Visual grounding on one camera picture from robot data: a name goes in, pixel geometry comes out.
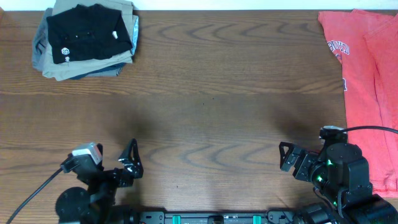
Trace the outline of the black polo shirt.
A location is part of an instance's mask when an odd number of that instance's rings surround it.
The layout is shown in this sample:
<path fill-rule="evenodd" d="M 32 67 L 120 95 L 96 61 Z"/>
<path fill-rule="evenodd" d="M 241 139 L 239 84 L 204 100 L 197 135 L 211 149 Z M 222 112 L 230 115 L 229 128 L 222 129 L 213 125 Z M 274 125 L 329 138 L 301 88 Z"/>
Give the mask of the black polo shirt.
<path fill-rule="evenodd" d="M 47 24 L 55 64 L 104 60 L 132 49 L 122 13 L 117 9 L 78 4 L 48 17 Z"/>

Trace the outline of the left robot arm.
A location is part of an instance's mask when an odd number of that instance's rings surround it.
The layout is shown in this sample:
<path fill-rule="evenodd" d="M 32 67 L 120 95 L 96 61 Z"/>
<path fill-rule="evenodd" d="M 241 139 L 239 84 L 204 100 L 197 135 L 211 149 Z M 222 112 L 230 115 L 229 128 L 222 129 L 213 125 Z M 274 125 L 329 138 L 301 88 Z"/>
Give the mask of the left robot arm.
<path fill-rule="evenodd" d="M 72 150 L 60 168 L 74 172 L 87 188 L 71 187 L 58 197 L 55 211 L 59 223 L 139 223 L 139 215 L 128 205 L 116 205 L 119 188 L 131 187 L 143 176 L 138 145 L 131 139 L 118 161 L 122 168 L 105 170 L 103 146 L 94 142 Z"/>

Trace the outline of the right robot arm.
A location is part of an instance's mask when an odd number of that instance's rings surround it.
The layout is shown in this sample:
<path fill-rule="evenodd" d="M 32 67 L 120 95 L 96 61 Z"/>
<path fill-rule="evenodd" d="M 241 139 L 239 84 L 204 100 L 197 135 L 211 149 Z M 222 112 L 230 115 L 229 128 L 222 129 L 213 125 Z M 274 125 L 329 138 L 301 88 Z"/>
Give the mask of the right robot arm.
<path fill-rule="evenodd" d="M 295 223 L 397 223 L 397 210 L 373 193 L 369 164 L 354 144 L 326 144 L 312 152 L 289 142 L 279 144 L 280 169 L 295 170 L 297 180 L 313 184 L 324 205 L 298 212 Z"/>

